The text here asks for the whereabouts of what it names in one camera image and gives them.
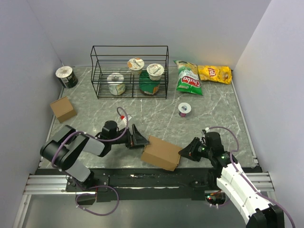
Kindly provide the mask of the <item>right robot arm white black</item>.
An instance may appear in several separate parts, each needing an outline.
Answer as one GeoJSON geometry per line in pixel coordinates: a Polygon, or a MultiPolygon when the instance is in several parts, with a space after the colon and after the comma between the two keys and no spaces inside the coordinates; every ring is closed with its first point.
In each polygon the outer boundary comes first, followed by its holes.
{"type": "Polygon", "coordinates": [[[283,228],[283,209],[262,195],[244,173],[231,152],[227,152],[218,132],[203,130],[203,137],[195,137],[179,151],[179,155],[192,161],[206,158],[209,169],[207,183],[212,189],[220,189],[228,196],[240,212],[247,228],[283,228]]]}

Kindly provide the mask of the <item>brown cardboard box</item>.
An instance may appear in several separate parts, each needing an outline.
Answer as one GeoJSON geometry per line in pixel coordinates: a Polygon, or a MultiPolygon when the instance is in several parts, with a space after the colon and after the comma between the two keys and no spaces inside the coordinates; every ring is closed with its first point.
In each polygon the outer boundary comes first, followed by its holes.
{"type": "Polygon", "coordinates": [[[174,171],[179,165],[179,151],[182,148],[151,135],[148,141],[150,143],[145,146],[141,160],[164,170],[174,171]]]}

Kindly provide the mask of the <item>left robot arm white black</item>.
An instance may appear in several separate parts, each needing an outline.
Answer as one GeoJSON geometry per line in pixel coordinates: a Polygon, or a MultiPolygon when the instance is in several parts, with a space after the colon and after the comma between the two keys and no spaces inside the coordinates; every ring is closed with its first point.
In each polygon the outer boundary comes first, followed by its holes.
{"type": "Polygon", "coordinates": [[[79,155],[81,152],[88,152],[104,157],[110,152],[112,145],[116,144],[134,149],[145,147],[149,141],[137,130],[135,124],[120,129],[117,122],[107,121],[96,136],[89,136],[65,125],[41,147],[40,155],[51,162],[52,167],[72,177],[78,187],[88,191],[98,181],[94,178],[94,172],[78,159],[79,155]]]}

